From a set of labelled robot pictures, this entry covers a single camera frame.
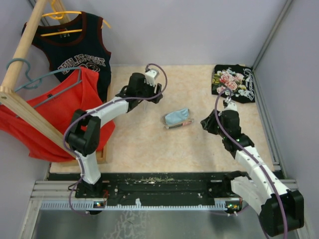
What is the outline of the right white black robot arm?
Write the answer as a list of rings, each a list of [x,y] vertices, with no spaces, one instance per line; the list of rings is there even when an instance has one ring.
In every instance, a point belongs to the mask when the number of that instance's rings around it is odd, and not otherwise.
[[[302,228],[305,224],[302,194],[289,189],[267,167],[253,141],[242,132],[239,113],[213,110],[200,123],[208,133],[221,136],[225,149],[246,170],[246,173],[225,174],[223,193],[243,198],[257,213],[264,232],[271,237]]]

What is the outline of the light blue cleaning cloth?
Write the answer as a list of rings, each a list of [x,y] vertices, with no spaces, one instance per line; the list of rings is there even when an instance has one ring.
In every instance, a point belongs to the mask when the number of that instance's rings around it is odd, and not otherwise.
[[[173,125],[173,124],[177,124],[177,123],[185,121],[186,119],[188,119],[188,116],[189,116],[189,109],[183,108],[183,109],[166,114],[163,117],[163,120],[166,125]]]

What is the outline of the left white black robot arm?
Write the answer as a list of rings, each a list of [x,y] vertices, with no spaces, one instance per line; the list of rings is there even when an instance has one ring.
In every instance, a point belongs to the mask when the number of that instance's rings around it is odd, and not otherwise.
[[[76,155],[81,178],[87,184],[86,192],[92,197],[97,198],[104,191],[96,158],[101,128],[116,117],[130,112],[142,101],[157,104],[163,98],[161,84],[156,83],[159,74],[156,69],[146,70],[144,74],[133,73],[128,85],[112,100],[87,111],[79,109],[74,112],[64,134],[64,144]]]

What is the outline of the white frame sunglasses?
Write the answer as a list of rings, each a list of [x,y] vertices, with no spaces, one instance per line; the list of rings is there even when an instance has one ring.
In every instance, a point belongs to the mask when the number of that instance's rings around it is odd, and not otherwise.
[[[148,106],[148,101],[144,101],[144,111],[147,110],[147,106]]]

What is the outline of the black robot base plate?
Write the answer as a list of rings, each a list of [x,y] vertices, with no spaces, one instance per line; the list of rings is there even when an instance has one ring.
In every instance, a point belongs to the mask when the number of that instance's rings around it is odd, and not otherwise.
[[[100,199],[101,207],[141,206],[189,208],[208,206],[217,210],[240,210],[243,199],[224,184],[217,173],[103,173],[97,186],[72,183],[75,174],[50,174],[46,190],[54,197]]]

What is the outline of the newspaper print glasses case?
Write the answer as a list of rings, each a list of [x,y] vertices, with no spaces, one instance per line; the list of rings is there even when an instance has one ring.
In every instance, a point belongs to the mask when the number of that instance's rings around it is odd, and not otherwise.
[[[183,122],[180,122],[180,123],[177,123],[177,124],[173,124],[173,125],[166,125],[166,124],[164,123],[163,117],[162,117],[162,121],[163,121],[163,124],[164,124],[165,129],[173,129],[173,128],[177,128],[177,127],[181,127],[181,126],[186,126],[186,125],[192,124],[192,123],[194,122],[194,119],[192,119],[192,118],[190,117],[190,111],[189,111],[188,119],[186,119],[186,120],[183,121]]]

